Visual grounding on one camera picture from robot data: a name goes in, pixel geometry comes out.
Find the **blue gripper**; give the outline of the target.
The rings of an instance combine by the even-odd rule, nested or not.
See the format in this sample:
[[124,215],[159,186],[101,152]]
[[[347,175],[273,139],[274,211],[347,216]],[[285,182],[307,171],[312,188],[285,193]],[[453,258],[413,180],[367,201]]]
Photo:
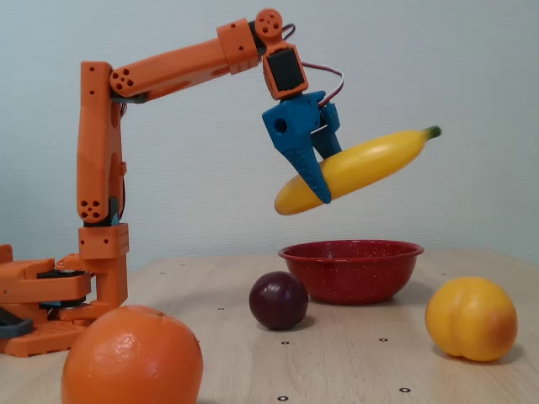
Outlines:
[[325,95],[324,91],[316,91],[282,100],[262,113],[262,119],[275,149],[296,169],[317,198],[329,204],[332,195],[313,146],[322,159],[341,152],[342,148],[336,135],[340,121],[335,104],[329,102],[321,108],[318,105]]

